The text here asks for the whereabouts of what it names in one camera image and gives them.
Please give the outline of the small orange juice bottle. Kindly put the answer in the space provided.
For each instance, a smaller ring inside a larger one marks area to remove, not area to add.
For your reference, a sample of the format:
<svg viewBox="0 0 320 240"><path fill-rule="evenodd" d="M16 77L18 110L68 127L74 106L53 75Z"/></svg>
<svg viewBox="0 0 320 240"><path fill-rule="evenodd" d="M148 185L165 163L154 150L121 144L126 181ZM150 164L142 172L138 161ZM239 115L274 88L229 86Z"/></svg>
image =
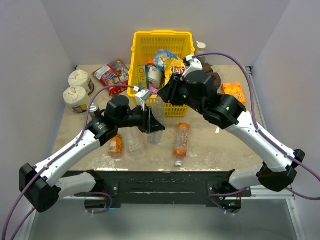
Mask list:
<svg viewBox="0 0 320 240"><path fill-rule="evenodd" d="M110 140L108 155L112 158L120 158L123 153L123 140L120 133Z"/></svg>

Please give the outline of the blue plastic bag in basket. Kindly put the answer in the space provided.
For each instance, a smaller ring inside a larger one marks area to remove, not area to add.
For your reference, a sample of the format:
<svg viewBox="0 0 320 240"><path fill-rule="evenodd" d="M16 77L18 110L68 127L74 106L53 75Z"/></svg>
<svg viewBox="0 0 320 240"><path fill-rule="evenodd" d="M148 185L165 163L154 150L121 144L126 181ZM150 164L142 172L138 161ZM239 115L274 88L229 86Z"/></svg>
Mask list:
<svg viewBox="0 0 320 240"><path fill-rule="evenodd" d="M156 52L153 58L153 64L155 67L157 67L162 72L165 71L165 63L163 61L163 58L171 58L179 60L180 58L173 54L172 52L168 51L167 49L160 49Z"/></svg>

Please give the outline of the black drink can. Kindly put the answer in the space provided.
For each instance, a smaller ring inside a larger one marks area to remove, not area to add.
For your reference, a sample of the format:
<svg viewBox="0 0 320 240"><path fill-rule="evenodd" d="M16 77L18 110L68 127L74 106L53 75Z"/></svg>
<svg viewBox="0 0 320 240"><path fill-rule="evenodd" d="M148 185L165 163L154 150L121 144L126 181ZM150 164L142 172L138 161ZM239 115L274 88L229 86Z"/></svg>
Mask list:
<svg viewBox="0 0 320 240"><path fill-rule="evenodd" d="M100 107L97 103L93 102L89 107L89 115L91 118L96 118L100 114Z"/></svg>

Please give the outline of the orange label tea bottle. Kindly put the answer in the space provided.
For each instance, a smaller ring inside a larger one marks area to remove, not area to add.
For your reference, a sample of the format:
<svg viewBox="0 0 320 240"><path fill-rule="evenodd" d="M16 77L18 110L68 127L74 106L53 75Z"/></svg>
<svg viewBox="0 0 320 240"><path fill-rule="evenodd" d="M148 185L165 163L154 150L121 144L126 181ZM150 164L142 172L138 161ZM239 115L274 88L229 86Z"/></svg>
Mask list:
<svg viewBox="0 0 320 240"><path fill-rule="evenodd" d="M190 125L187 123L179 123L177 126L176 144L173 151L174 156L177 158L184 158L187 156L190 128Z"/></svg>

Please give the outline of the front toilet paper roll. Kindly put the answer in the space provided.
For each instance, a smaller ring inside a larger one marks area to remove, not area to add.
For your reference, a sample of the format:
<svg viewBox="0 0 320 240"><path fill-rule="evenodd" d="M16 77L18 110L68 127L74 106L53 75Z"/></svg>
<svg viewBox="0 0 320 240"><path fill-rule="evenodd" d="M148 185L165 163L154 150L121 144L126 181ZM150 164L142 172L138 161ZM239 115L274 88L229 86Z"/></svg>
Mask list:
<svg viewBox="0 0 320 240"><path fill-rule="evenodd" d="M66 105L75 113L80 114L88 110L90 103L89 95L80 86L70 86L63 92L63 99Z"/></svg>

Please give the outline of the aluminium frame rail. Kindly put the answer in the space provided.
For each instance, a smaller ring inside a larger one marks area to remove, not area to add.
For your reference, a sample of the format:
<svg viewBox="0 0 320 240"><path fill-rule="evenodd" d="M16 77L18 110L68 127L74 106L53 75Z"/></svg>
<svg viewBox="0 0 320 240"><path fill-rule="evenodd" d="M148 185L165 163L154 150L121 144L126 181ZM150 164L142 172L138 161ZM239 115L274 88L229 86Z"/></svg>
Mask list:
<svg viewBox="0 0 320 240"><path fill-rule="evenodd" d="M252 75L252 66L245 66L246 73L248 74L248 77L251 80L252 83L252 91L253 91L253 98L254 98L254 109L255 109L255 115L258 123L264 128L268 129L266 126L266 121L264 118L264 114L261 108L258 92L254 83L253 75Z"/></svg>

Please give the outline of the blue RIO box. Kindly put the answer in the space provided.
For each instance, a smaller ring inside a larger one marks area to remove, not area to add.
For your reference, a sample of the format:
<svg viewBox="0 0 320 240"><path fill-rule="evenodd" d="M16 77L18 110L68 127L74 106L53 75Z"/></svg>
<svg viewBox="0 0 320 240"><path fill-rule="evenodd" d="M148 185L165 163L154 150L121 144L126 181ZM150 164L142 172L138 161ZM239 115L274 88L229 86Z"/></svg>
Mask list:
<svg viewBox="0 0 320 240"><path fill-rule="evenodd" d="M149 69L148 65L137 66L137 83L140 89L150 88Z"/></svg>

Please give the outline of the purple pack in basket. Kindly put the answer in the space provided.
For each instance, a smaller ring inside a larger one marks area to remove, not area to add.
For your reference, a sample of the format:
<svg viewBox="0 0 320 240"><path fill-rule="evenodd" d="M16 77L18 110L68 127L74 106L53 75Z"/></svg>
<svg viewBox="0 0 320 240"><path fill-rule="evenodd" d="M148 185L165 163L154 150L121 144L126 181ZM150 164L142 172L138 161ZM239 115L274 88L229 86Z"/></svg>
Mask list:
<svg viewBox="0 0 320 240"><path fill-rule="evenodd" d="M152 92L153 95L158 95L159 94L159 89L157 89L157 88L155 88L153 86L150 86L149 90Z"/></svg>

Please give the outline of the crushed clear plastic bottle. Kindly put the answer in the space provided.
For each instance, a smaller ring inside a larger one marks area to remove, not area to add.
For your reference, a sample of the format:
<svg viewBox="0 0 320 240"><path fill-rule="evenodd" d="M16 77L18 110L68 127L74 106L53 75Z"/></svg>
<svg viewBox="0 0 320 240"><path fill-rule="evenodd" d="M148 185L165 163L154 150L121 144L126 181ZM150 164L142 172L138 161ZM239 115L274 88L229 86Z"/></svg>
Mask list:
<svg viewBox="0 0 320 240"><path fill-rule="evenodd" d="M165 125L165 103L160 97L157 97L154 101L152 114L157 125L159 125L159 123ZM158 145L162 139L163 132L163 130L159 130L150 133L147 137L147 142L151 145Z"/></svg>

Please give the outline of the orange snack box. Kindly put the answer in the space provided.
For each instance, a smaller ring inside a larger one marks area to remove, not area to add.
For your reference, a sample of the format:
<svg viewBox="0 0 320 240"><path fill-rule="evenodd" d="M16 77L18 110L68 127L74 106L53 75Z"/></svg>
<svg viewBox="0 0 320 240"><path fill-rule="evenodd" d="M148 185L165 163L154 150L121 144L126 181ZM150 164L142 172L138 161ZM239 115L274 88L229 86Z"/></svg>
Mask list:
<svg viewBox="0 0 320 240"><path fill-rule="evenodd" d="M246 103L246 98L240 83L223 83L222 93L235 97L242 104Z"/></svg>

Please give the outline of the green soap dispenser bottle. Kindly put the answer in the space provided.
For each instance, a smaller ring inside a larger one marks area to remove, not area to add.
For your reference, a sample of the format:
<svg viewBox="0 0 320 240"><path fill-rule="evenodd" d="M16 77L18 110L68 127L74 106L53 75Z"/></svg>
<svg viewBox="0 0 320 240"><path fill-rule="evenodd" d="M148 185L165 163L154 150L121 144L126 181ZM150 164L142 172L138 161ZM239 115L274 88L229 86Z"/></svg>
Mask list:
<svg viewBox="0 0 320 240"><path fill-rule="evenodd" d="M206 44L200 41L196 41L195 55L201 55L205 53ZM203 64L206 62L205 56L199 56L198 60Z"/></svg>

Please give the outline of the toilet paper roll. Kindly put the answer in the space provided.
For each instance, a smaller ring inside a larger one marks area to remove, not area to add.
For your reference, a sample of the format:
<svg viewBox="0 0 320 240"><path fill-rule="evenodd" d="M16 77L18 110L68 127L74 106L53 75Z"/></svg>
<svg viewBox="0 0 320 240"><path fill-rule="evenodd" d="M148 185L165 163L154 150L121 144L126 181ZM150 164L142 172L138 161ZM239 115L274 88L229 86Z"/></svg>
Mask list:
<svg viewBox="0 0 320 240"><path fill-rule="evenodd" d="M95 90L95 85L88 73L84 70L78 69L73 71L68 77L68 84L71 87L82 87L86 90L88 95L91 95Z"/></svg>
<svg viewBox="0 0 320 240"><path fill-rule="evenodd" d="M90 103L89 95L80 86L70 86L63 92L63 99L66 105L75 113L80 114L88 110Z"/></svg>

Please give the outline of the white paper roll in basket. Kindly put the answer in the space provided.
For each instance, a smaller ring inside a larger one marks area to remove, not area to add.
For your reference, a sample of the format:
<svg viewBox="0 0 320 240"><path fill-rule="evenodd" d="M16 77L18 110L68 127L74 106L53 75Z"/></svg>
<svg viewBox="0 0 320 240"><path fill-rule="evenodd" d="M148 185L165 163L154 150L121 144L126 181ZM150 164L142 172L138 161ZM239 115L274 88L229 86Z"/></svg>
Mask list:
<svg viewBox="0 0 320 240"><path fill-rule="evenodd" d="M158 89L161 85L163 72L156 66L151 66L148 71L149 84Z"/></svg>

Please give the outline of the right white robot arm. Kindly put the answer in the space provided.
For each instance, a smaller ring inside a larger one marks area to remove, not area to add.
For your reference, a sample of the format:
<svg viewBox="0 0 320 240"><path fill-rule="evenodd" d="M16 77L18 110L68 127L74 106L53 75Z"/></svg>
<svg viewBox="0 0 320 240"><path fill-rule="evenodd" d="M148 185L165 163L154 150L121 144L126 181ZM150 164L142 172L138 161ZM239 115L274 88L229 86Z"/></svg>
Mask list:
<svg viewBox="0 0 320 240"><path fill-rule="evenodd" d="M251 148L263 161L261 165L242 170L230 170L227 177L213 186L216 193L235 196L241 189L264 186L280 192L296 178L297 162L305 153L301 149L285 147L261 125L254 124L252 115L235 97L218 93L214 78L197 70L182 76L174 73L168 84L158 91L165 103L186 105L209 123L226 130Z"/></svg>

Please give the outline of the rear toilet paper roll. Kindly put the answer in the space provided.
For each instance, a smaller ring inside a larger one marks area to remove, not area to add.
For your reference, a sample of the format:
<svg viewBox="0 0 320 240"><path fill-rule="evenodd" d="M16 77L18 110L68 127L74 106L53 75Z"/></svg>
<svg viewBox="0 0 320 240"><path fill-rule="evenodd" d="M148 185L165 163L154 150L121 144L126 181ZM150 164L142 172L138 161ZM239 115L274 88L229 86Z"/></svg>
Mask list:
<svg viewBox="0 0 320 240"><path fill-rule="evenodd" d="M84 70L78 69L73 71L68 77L68 84L71 87L82 87L86 90L88 95L91 95L95 90L95 85L88 73Z"/></svg>

